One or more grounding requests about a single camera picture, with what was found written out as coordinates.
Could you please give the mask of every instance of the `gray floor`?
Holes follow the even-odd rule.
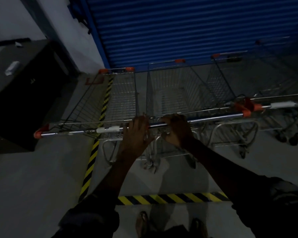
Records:
[[[202,78],[206,78],[208,68],[195,67]],[[79,78],[64,116],[83,94],[85,79]],[[140,112],[145,112],[145,83],[146,73],[137,74]],[[32,153],[0,155],[0,237],[41,238],[55,233],[60,218],[78,200],[92,142],[84,136],[61,136],[40,140]],[[298,146],[280,143],[269,133],[259,134],[245,160],[230,147],[216,151],[258,174],[278,176],[298,185]],[[162,159],[156,174],[143,170],[140,163],[135,162],[127,174],[121,195],[220,190],[201,164],[193,170],[182,156]],[[109,169],[100,150],[90,190]],[[142,210],[160,228],[176,224],[188,227],[193,217],[199,217],[212,237],[254,237],[230,203],[120,206],[116,210],[120,227],[114,237],[136,237],[135,219]]]

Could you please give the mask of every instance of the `blue rolling shutter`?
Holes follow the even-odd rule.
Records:
[[[213,53],[298,33],[298,0],[84,1],[111,68],[177,58],[207,63]]]

